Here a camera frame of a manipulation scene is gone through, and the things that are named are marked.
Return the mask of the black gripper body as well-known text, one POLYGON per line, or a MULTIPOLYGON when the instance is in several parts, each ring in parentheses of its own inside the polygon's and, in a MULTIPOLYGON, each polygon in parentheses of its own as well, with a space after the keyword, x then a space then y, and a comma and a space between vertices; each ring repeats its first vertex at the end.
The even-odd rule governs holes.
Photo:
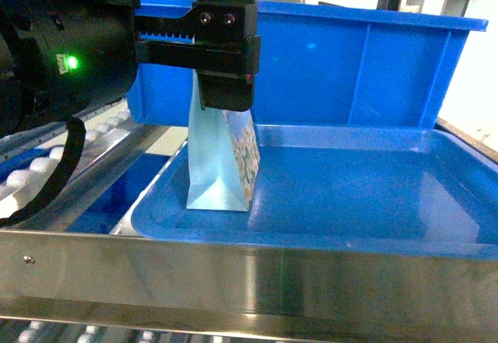
POLYGON ((249 110, 260 67, 257 0, 195 0, 181 18, 136 16, 140 63, 191 68, 200 104, 249 110))

